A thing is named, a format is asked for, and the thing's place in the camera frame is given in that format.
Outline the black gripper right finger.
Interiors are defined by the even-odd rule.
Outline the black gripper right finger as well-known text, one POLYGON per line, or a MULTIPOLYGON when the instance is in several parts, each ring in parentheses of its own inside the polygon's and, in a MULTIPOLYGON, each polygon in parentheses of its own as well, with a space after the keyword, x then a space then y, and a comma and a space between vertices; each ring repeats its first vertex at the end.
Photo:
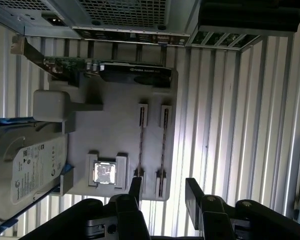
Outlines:
POLYGON ((185 204, 195 230, 206 240, 300 240, 300 224, 249 199, 228 205, 185 180, 185 204))

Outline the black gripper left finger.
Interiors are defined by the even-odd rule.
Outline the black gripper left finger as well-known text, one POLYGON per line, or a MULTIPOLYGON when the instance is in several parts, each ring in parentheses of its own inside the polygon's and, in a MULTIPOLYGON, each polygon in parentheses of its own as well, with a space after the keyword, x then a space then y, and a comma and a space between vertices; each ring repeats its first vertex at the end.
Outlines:
POLYGON ((24 240, 148 240, 144 216, 139 209, 142 179, 132 179, 129 192, 103 204, 84 199, 40 227, 23 236, 24 240))

